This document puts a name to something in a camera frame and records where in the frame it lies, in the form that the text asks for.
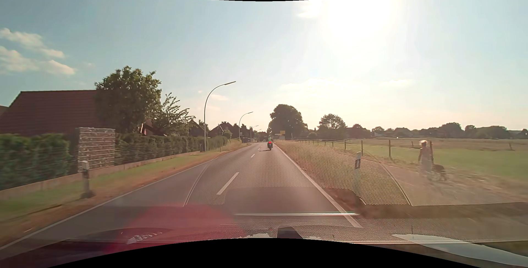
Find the bush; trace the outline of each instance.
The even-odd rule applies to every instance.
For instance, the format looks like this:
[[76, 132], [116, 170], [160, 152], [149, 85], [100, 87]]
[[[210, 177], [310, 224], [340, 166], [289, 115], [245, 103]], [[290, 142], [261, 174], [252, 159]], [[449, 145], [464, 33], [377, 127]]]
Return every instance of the bush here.
[[67, 175], [75, 166], [69, 147], [62, 134], [0, 134], [0, 190]]
[[[208, 150], [228, 144], [224, 136], [208, 138]], [[115, 137], [115, 164], [134, 163], [174, 154], [200, 150], [203, 137], [142, 136], [138, 133], [117, 134]]]

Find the grass field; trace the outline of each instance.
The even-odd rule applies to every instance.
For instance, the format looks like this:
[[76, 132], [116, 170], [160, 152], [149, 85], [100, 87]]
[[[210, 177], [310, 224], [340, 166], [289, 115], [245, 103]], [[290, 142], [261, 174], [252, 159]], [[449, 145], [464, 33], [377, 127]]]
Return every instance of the grass field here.
[[[427, 140], [433, 143], [435, 164], [441, 164], [447, 169], [528, 181], [528, 140]], [[391, 139], [392, 158], [389, 158], [388, 139], [365, 139], [363, 150], [385, 162], [413, 168], [418, 165], [419, 141], [418, 138]], [[315, 142], [307, 145], [325, 143]], [[342, 142], [334, 142], [333, 145], [335, 149], [344, 150]], [[360, 151], [361, 140], [347, 140], [346, 149]]]

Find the red tiled roof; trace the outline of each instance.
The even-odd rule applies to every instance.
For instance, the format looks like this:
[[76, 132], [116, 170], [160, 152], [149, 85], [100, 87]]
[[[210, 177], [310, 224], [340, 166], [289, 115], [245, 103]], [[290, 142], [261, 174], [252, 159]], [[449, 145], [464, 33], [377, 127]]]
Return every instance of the red tiled roof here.
[[0, 133], [34, 136], [75, 128], [112, 128], [97, 119], [96, 90], [20, 92], [0, 118]]
[[9, 107], [0, 105], [0, 116], [8, 109]]

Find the house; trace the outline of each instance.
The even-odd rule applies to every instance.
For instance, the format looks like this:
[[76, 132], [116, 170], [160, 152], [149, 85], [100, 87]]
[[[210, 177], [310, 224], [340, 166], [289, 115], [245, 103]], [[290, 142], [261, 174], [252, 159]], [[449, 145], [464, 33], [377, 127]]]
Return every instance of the house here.
[[194, 120], [191, 120], [191, 124], [189, 125], [189, 136], [193, 137], [203, 137], [203, 128], [196, 123]]
[[7, 106], [2, 106], [0, 105], [0, 117], [2, 116], [2, 114], [8, 109], [9, 107]]
[[145, 136], [152, 136], [152, 135], [167, 136], [163, 132], [158, 131], [157, 129], [153, 128], [152, 120], [149, 118], [145, 121], [145, 123], [141, 124], [141, 127], [139, 128], [139, 130], [140, 130], [140, 133]]
[[218, 136], [218, 135], [222, 135], [225, 130], [229, 130], [233, 134], [237, 134], [238, 133], [238, 130], [237, 131], [233, 131], [233, 125], [231, 125], [228, 122], [222, 122], [222, 123], [218, 124], [218, 126], [216, 126], [215, 128], [211, 129], [209, 131], [208, 136], [209, 137], [215, 137], [215, 136]]
[[[72, 134], [76, 128], [109, 128], [97, 117], [97, 90], [45, 90], [20, 92], [0, 116], [0, 134], [36, 136]], [[143, 135], [160, 135], [147, 122], [138, 127]]]

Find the stone wall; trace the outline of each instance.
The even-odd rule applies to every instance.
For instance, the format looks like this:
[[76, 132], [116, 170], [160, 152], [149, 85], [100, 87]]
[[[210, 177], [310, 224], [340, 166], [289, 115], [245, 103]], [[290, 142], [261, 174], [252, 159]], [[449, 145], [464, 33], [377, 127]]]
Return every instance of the stone wall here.
[[90, 169], [98, 169], [114, 165], [116, 151], [115, 129], [76, 128], [78, 143], [76, 144], [77, 168], [81, 161], [88, 161]]

